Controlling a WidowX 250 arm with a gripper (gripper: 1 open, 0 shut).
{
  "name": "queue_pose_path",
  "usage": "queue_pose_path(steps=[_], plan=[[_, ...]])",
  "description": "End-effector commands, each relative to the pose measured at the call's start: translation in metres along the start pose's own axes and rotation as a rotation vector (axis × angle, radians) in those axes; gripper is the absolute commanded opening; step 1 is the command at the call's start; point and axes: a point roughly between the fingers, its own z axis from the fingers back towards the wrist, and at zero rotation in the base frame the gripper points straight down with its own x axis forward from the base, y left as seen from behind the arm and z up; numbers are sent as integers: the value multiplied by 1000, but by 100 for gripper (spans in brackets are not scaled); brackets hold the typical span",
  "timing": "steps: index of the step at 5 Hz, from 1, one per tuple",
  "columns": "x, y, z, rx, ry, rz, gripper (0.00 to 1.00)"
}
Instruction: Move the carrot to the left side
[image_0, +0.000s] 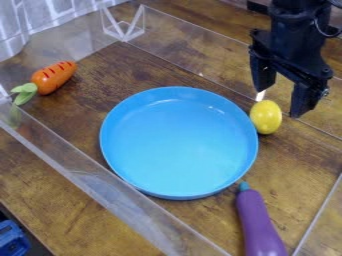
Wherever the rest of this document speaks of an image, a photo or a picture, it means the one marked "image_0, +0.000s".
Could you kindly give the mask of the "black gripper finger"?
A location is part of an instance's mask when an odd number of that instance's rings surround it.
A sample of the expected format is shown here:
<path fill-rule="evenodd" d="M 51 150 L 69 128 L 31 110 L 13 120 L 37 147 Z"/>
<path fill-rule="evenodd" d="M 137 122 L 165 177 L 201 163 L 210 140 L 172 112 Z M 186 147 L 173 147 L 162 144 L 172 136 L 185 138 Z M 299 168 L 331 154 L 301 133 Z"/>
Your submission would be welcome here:
<path fill-rule="evenodd" d="M 276 70 L 272 67 L 272 58 L 255 50 L 249 50 L 249 69 L 253 88 L 261 92 L 275 83 Z"/>
<path fill-rule="evenodd" d="M 299 118 L 311 111 L 319 100 L 328 94 L 328 91 L 325 80 L 296 81 L 291 94 L 289 116 Z"/>

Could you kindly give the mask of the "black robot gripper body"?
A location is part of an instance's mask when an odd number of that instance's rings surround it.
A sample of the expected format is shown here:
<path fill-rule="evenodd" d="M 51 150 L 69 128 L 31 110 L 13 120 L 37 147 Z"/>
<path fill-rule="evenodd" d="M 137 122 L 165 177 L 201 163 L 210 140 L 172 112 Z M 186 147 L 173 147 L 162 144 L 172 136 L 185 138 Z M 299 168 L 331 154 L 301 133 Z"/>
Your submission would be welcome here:
<path fill-rule="evenodd" d="M 253 29 L 249 50 L 272 58 L 272 67 L 292 82 L 328 80 L 332 71 L 320 49 L 329 21 L 328 2 L 272 2 L 271 30 Z"/>

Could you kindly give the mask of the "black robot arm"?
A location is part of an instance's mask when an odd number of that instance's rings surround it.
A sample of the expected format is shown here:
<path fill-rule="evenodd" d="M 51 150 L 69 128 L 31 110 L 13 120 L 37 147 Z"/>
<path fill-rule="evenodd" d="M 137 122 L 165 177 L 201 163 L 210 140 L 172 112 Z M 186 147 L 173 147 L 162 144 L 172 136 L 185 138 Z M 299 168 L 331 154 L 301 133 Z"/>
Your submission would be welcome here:
<path fill-rule="evenodd" d="M 293 82 L 289 116 L 311 111 L 328 93 L 332 70 L 320 49 L 328 37 L 331 3 L 327 0 L 271 0 L 271 30 L 249 32 L 249 69 L 253 88 L 264 91 L 280 73 Z"/>

